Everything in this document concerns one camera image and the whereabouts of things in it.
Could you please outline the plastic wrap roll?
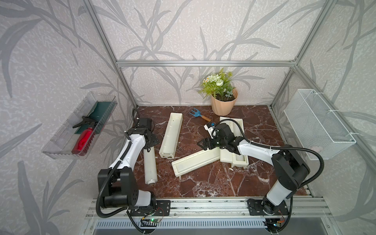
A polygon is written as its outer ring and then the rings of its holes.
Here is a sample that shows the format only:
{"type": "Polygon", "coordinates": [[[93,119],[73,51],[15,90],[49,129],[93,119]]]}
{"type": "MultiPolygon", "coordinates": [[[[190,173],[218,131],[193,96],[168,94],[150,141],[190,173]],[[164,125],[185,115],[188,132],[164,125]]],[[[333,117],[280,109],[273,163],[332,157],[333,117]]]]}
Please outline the plastic wrap roll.
{"type": "Polygon", "coordinates": [[[152,186],[158,182],[155,148],[144,149],[145,184],[152,186]]]}

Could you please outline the dispenser detached lid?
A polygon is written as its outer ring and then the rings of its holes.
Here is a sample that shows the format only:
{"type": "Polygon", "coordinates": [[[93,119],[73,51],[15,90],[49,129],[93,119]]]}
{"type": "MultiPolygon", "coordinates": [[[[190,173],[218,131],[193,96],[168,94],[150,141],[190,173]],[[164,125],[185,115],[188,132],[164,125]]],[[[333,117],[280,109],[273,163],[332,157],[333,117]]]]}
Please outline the dispenser detached lid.
{"type": "Polygon", "coordinates": [[[192,172],[220,159],[220,149],[201,150],[171,163],[176,177],[192,172]]]}

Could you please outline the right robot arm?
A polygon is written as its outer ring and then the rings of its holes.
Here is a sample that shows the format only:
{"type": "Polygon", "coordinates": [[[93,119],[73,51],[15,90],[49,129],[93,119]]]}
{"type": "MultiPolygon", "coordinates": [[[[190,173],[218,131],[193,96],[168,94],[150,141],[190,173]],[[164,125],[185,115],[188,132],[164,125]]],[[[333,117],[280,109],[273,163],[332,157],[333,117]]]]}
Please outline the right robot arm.
{"type": "Polygon", "coordinates": [[[249,140],[233,119],[224,119],[218,123],[208,123],[205,129],[209,137],[197,143],[203,150],[221,148],[237,155],[244,155],[266,162],[274,167],[277,181],[262,200],[248,200],[248,208],[266,215],[274,215],[281,210],[286,199],[303,186],[317,179],[324,170],[324,159],[316,151],[303,147],[268,146],[249,140]],[[319,160],[316,173],[308,177],[310,168],[300,156],[300,152],[310,153],[319,160]]]}

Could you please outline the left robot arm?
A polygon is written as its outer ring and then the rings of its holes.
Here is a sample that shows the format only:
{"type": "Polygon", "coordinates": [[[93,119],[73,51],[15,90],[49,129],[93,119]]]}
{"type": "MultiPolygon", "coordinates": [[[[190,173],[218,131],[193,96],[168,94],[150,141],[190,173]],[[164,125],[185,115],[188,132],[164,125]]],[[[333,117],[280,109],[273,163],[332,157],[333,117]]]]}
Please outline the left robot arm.
{"type": "Polygon", "coordinates": [[[151,150],[160,143],[153,133],[152,119],[141,117],[139,110],[132,110],[133,126],[125,131],[125,144],[116,160],[98,173],[99,194],[96,213],[109,218],[122,211],[140,208],[146,212],[157,209],[153,192],[138,189],[134,166],[143,150],[151,150]]]}

